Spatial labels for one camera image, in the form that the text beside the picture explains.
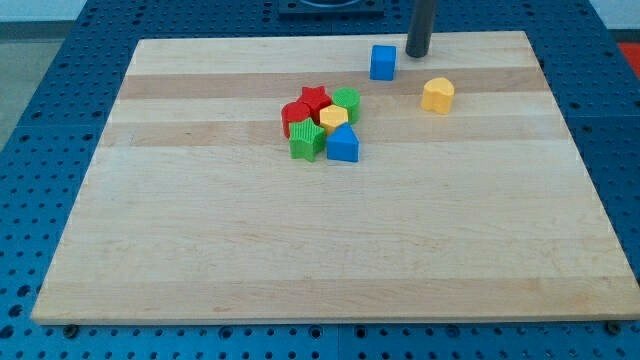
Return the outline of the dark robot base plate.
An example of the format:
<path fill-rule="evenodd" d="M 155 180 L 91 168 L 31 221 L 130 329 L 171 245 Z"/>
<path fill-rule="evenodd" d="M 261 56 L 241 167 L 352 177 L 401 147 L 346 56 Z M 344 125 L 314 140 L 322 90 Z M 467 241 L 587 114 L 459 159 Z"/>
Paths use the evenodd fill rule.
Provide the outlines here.
<path fill-rule="evenodd" d="M 380 15 L 384 0 L 277 0 L 281 18 L 315 15 Z"/>

